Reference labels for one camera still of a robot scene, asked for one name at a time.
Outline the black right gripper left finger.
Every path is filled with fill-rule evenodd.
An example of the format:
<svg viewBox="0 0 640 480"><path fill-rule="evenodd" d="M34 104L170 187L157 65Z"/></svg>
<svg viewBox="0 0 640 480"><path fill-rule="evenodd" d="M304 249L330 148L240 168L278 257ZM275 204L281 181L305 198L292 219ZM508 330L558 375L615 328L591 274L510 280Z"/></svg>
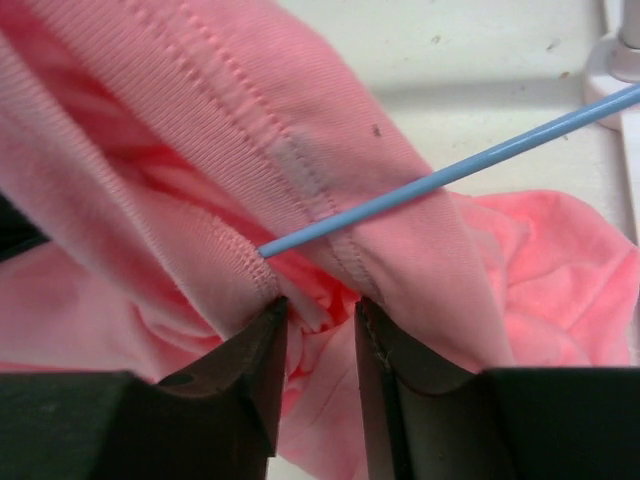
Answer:
<svg viewBox="0 0 640 480"><path fill-rule="evenodd" d="M5 479L262 479L278 443L288 304L156 384L128 372L1 378Z"/></svg>

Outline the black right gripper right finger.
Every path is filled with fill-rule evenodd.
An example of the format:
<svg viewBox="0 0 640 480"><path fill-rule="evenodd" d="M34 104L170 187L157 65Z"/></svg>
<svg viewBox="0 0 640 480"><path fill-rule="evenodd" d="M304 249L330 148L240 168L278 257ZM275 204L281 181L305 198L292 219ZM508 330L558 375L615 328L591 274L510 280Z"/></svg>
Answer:
<svg viewBox="0 0 640 480"><path fill-rule="evenodd" d="M355 344L373 479L635 479L639 371L494 368L471 373L369 299Z"/></svg>

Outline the pink t shirt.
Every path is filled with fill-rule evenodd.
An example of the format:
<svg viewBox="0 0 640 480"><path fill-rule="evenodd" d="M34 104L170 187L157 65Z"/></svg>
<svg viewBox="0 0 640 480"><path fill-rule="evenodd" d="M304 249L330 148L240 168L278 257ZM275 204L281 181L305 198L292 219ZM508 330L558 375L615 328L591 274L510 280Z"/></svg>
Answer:
<svg viewBox="0 0 640 480"><path fill-rule="evenodd" d="M5 1L1 193L45 242L1 265L1 368L158 381L284 295L280 453L364 479L361 296L472 371L629 364L639 251L560 192L439 190L258 254L429 173L272 1Z"/></svg>

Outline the light blue wire hanger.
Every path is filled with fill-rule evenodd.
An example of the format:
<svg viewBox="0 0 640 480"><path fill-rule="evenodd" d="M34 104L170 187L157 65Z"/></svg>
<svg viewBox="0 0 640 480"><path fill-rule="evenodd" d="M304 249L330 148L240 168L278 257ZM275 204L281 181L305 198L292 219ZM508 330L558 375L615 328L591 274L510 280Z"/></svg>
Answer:
<svg viewBox="0 0 640 480"><path fill-rule="evenodd" d="M638 103L639 86L634 84L625 87L576 111L553 119L389 193L273 240L260 246L258 251L262 257L271 258L300 247L409 203L439 188L491 168L613 114L618 114Z"/></svg>

